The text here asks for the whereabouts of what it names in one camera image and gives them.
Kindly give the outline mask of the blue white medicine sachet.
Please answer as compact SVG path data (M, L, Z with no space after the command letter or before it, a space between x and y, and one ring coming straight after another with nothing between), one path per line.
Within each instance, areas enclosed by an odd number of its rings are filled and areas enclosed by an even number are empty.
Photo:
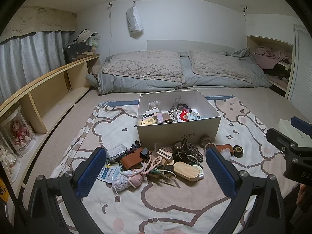
M119 174L118 165L105 164L98 174L97 179L106 183L112 183Z

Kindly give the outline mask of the black round gold-print tin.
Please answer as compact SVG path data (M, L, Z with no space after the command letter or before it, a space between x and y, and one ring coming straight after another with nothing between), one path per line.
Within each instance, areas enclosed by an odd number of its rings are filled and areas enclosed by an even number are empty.
M243 148L239 145L235 145L233 146L233 151L234 151L234 156L237 157L237 158L240 158L243 156Z

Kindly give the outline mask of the wooden oval brush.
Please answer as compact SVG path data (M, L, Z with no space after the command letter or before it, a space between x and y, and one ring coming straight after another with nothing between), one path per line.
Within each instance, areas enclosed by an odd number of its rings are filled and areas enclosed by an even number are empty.
M196 182L199 180L199 170L184 162L177 162L174 164L174 172L177 176L182 177L190 182Z

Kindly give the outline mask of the pink scissors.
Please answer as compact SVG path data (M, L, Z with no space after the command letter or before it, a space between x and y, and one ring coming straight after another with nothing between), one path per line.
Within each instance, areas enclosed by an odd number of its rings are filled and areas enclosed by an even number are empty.
M142 167L138 170L138 172L141 175L147 175L161 163L162 163L161 156L157 156L157 157L150 156L147 162L146 161L141 162Z

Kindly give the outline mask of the white cotton pad wad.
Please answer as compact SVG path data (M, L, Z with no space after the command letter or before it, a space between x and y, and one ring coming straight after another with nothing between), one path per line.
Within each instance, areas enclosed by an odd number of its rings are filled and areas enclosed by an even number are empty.
M226 160L229 160L231 157L231 153L230 153L230 149L226 148L224 150L220 151L220 154L223 156L223 158L225 158Z

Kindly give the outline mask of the white small box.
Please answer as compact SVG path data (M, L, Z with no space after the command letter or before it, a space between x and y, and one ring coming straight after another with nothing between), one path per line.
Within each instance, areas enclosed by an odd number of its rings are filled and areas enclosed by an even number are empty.
M280 119L278 131L295 141L299 147L312 146L311 137L293 127L290 121Z

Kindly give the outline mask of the brown tape roll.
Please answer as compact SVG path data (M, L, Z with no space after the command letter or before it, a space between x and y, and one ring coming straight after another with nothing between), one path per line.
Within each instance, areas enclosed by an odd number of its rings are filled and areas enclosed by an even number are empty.
M201 139L200 139L200 146L202 148L204 148L207 144L210 144L211 143L211 140L208 136L203 136Z

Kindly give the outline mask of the clear plastic case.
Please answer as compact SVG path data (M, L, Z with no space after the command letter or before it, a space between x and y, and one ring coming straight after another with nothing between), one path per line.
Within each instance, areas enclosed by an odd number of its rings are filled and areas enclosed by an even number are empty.
M118 144L117 146L107 150L110 159L117 159L123 155L127 150L127 147L124 144Z

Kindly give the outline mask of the brown leather pouch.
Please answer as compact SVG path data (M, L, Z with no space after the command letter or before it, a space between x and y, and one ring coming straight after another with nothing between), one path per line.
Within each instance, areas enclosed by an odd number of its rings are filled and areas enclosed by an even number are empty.
M135 150L134 153L131 153L121 158L121 164L126 170L132 169L133 167L144 161L144 159L140 155L140 152L143 149L143 147L140 147Z

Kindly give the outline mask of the black square charger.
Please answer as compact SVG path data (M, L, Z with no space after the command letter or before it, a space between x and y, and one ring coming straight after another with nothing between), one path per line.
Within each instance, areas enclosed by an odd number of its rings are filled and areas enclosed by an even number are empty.
M147 148L144 148L140 151L140 158L146 160L149 158L150 153L151 152Z

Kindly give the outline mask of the red cigarette pack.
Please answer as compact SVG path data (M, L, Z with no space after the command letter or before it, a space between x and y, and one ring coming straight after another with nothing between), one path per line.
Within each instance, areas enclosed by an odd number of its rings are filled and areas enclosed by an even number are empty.
M179 118L182 121L191 121L192 120L192 114L189 113L186 109L184 109L181 114L179 115Z

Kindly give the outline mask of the pink clothes pile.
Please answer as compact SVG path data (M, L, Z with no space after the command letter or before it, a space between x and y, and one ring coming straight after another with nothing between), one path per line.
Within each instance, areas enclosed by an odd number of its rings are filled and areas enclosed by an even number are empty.
M286 60L291 63L292 54L286 50L275 50L269 47L259 47L252 52L254 60L263 70L271 70L280 61Z

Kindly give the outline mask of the doll in clear case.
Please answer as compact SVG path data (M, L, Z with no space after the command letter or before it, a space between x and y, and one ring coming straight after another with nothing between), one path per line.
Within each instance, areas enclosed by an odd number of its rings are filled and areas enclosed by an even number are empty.
M26 155L32 148L36 136L28 125L19 105L6 119L1 122L1 127L19 157Z

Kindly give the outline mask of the white cardboard shoe box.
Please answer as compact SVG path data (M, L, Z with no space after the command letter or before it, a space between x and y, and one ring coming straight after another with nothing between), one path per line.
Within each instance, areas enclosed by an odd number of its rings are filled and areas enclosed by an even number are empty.
M192 114L191 121L182 121L181 112ZM157 116L158 123L141 125L141 121ZM145 147L154 143L170 145L184 138L198 143L203 136L213 140L217 134L221 116L215 107L198 90L165 91L142 94L137 110L137 132Z

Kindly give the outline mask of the yellow gold small box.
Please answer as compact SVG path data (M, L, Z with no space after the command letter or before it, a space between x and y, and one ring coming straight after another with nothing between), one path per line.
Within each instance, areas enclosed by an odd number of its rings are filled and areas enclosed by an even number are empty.
M141 121L141 125L142 126L145 126L145 125L154 125L154 124L157 124L158 123L158 118L157 116L151 116L151 117L148 117L144 120Z

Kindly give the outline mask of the grey beige folded duvet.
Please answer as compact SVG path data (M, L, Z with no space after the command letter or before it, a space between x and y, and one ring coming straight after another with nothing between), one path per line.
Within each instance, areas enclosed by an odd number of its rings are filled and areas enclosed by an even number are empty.
M99 95L186 88L269 88L271 83L250 55L206 50L135 51L107 57L86 75Z

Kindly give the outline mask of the grey window curtain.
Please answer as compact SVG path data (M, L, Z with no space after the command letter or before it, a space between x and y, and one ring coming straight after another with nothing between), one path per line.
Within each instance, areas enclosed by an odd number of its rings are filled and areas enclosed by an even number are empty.
M31 33L1 43L1 103L40 76L66 64L71 32Z

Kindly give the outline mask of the white visor cap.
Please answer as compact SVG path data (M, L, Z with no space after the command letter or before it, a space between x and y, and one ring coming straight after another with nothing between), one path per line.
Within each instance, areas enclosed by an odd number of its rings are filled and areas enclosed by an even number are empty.
M79 35L77 36L76 39L74 39L74 41L87 41L90 37L96 36L97 34L98 34L97 32L93 32L89 29L84 29L79 33Z

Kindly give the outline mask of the white hanging paper bag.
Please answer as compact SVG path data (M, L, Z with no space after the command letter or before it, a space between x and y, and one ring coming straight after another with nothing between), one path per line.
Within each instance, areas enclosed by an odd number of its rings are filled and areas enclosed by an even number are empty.
M135 1L133 1L132 6L126 11L126 19L130 33L138 33L144 30Z

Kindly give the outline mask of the wooden wall shelf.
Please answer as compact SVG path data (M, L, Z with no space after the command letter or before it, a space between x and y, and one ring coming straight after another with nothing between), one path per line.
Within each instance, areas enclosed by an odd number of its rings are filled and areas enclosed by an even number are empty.
M99 64L99 55L93 55L63 65L24 86L1 104L1 122L21 105L21 112L36 136L31 150L19 157L1 127L2 146L7 146L16 156L14 162L3 161L10 170L13 184L21 182L36 153L57 124L89 91L86 76L94 65Z

